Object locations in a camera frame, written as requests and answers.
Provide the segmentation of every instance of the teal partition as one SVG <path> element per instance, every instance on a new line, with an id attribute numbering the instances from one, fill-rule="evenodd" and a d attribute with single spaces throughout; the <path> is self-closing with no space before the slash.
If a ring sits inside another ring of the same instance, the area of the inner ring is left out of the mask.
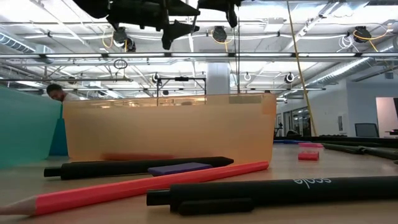
<path id="1" fill-rule="evenodd" d="M 0 87 L 0 168 L 49 155 L 61 103 Z"/>
<path id="2" fill-rule="evenodd" d="M 65 131 L 65 120 L 62 118 L 62 106 L 60 118 L 57 120 L 54 136 L 52 138 L 50 156 L 68 156 L 67 133 Z"/>

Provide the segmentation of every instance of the yellow cable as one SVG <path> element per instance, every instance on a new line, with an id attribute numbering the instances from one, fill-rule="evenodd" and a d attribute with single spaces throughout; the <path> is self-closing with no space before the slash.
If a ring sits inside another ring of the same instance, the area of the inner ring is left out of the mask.
<path id="1" fill-rule="evenodd" d="M 216 42 L 217 44 L 229 44 L 229 43 L 233 40 L 233 38 L 232 38 L 232 39 L 229 40 L 228 42 L 218 42 L 218 41 L 217 41 L 216 39 L 214 39 L 214 37 L 213 37 L 213 30 L 211 30 L 210 36 L 211 36 L 211 38 L 214 40 L 214 42 Z"/>
<path id="2" fill-rule="evenodd" d="M 111 48 L 112 47 L 112 45 L 113 45 L 113 32 L 112 32 L 112 37 L 111 37 L 111 45 L 106 45 L 105 44 L 105 40 L 104 40 L 104 37 L 102 38 L 102 44 L 104 45 L 104 47 L 106 47 L 106 48 Z"/>
<path id="3" fill-rule="evenodd" d="M 384 37 L 385 35 L 387 35 L 387 33 L 388 33 L 388 32 L 384 33 L 384 34 L 383 34 L 383 35 L 381 35 L 381 36 L 374 37 L 374 38 L 365 38 L 365 37 L 360 37 L 360 36 L 356 35 L 355 33 L 356 33 L 356 31 L 354 31 L 354 32 L 353 32 L 353 35 L 354 35 L 355 37 L 357 37 L 357 38 L 361 39 L 361 40 L 377 40 L 377 39 L 380 39 L 381 37 Z"/>
<path id="4" fill-rule="evenodd" d="M 299 53 L 297 51 L 297 43 L 296 43 L 296 38 L 295 38 L 295 35 L 294 35 L 294 29 L 293 29 L 292 15 L 290 14 L 289 0 L 286 0 L 286 4 L 287 4 L 287 12 L 289 13 L 290 30 L 292 31 L 292 37 L 293 37 L 293 43 L 294 43 L 294 51 L 295 51 L 295 54 L 296 54 L 298 73 L 300 74 L 300 81 L 301 81 L 301 84 L 303 86 L 305 101 L 307 102 L 308 112 L 310 113 L 310 119 L 311 119 L 311 125 L 312 125 L 312 129 L 313 129 L 313 133 L 314 133 L 315 136 L 318 136 L 317 129 L 315 128 L 315 120 L 313 118 L 312 111 L 311 111 L 310 100 L 308 99 L 307 88 L 305 87 L 304 77 L 303 77 L 303 73 L 301 71 Z"/>
<path id="5" fill-rule="evenodd" d="M 371 40 L 369 40 L 369 42 L 371 43 L 373 49 L 374 49 L 376 52 L 379 52 L 379 51 L 377 50 L 376 46 L 374 46 L 373 42 L 372 42 Z"/>

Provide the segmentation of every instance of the red pencil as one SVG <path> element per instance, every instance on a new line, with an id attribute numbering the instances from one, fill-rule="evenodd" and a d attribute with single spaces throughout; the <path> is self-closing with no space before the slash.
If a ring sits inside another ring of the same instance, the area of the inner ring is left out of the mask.
<path id="1" fill-rule="evenodd" d="M 0 215 L 44 215 L 141 195 L 145 194 L 147 190 L 169 188 L 172 184 L 206 182 L 267 168 L 268 162 L 255 162 L 36 195 L 8 206 L 0 207 Z"/>

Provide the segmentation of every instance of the person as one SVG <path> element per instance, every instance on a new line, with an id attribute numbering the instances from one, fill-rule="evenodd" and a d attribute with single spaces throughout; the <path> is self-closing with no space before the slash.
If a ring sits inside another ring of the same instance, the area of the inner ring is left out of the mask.
<path id="1" fill-rule="evenodd" d="M 47 94 L 49 95 L 49 97 L 51 97 L 51 99 L 61 102 L 80 100 L 78 96 L 63 91 L 62 87 L 58 84 L 49 85 L 47 87 Z"/>

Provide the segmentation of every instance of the pen cap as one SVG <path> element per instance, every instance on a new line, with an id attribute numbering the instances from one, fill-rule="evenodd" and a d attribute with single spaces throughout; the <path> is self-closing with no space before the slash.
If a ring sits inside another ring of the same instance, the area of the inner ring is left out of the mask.
<path id="1" fill-rule="evenodd" d="M 171 193 L 169 189 L 148 190 L 147 205 L 170 205 Z"/>
<path id="2" fill-rule="evenodd" d="M 44 169 L 44 177 L 61 176 L 61 167 L 47 167 Z"/>

